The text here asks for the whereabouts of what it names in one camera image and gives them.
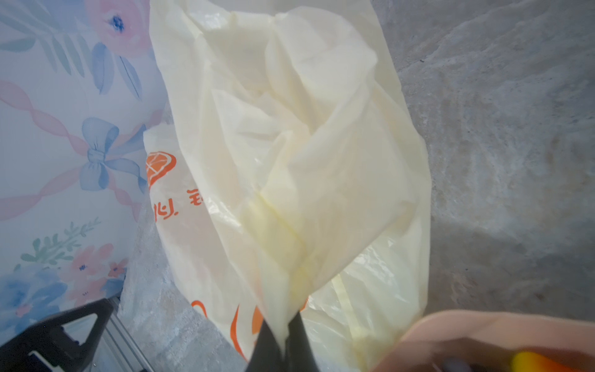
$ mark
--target crumpled plastic bag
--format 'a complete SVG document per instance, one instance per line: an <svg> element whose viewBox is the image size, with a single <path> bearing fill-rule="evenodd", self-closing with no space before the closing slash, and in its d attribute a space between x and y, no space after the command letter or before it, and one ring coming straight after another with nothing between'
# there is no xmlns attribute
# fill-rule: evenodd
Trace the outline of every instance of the crumpled plastic bag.
<svg viewBox="0 0 595 372"><path fill-rule="evenodd" d="M151 2L180 154L220 238L225 273L237 275L222 284L186 270L176 285L207 288L200 308L213 314L209 306L219 311L227 286L240 283L234 292L246 289L281 348L308 300L302 318L314 351L369 368L425 307L427 153L369 2L294 5ZM150 133L147 152L164 151L147 146ZM165 182L161 173L154 185ZM159 219L155 202L172 200L173 210L174 199L154 190L151 199L166 251L180 265L201 258L200 241L180 250L164 239L176 219L179 233L199 235L183 216ZM237 334L240 310L231 311Z"/></svg>

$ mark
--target floral tablecloth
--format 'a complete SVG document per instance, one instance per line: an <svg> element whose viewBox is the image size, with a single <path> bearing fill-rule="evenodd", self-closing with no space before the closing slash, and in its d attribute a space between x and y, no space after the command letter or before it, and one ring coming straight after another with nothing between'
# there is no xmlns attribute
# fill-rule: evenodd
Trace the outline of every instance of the floral tablecloth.
<svg viewBox="0 0 595 372"><path fill-rule="evenodd" d="M167 101L148 0L0 2L0 344L118 293Z"/></svg>

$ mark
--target orange logo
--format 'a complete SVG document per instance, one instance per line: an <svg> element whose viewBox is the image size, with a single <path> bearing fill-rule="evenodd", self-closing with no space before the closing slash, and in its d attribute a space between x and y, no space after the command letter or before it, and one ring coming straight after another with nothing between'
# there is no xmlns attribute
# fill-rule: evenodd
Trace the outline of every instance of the orange logo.
<svg viewBox="0 0 595 372"><path fill-rule="evenodd" d="M176 166L176 157L163 151L151 152L147 156L146 170L149 190L151 186Z"/></svg>

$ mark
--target chinese character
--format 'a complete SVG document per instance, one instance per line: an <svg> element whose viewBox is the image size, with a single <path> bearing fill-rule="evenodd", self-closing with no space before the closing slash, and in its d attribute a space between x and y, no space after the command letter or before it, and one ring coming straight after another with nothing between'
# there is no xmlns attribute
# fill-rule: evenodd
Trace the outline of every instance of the chinese character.
<svg viewBox="0 0 595 372"><path fill-rule="evenodd" d="M190 199L190 204L194 204L194 205L202 204L202 196L198 192L198 189L186 190L186 192L189 194L192 194L188 197Z"/></svg>
<svg viewBox="0 0 595 372"><path fill-rule="evenodd" d="M178 212L174 211L174 201L169 200L170 203L170 212L169 214L167 214L167 206L166 205L161 205L161 202L159 202L158 204L153 204L153 210L155 211L155 222L157 222L157 215L164 215L165 217L163 217L164 220L170 218L172 215L178 215Z"/></svg>

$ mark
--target blue bow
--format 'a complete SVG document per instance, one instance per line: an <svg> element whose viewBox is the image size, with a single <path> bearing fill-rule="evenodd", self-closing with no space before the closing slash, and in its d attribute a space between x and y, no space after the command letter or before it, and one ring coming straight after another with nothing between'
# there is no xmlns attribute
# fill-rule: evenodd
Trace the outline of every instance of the blue bow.
<svg viewBox="0 0 595 372"><path fill-rule="evenodd" d="M106 155L124 155L144 148L143 125L126 143L110 149L120 134L117 126L107 121L90 117L83 121L83 137L89 144L87 159L89 162L80 170L80 187L83 190L99 191L109 185L109 173L105 167L120 172L130 173L138 178L139 189L145 192L147 181L140 176L140 167L134 161L125 158L105 160Z"/></svg>

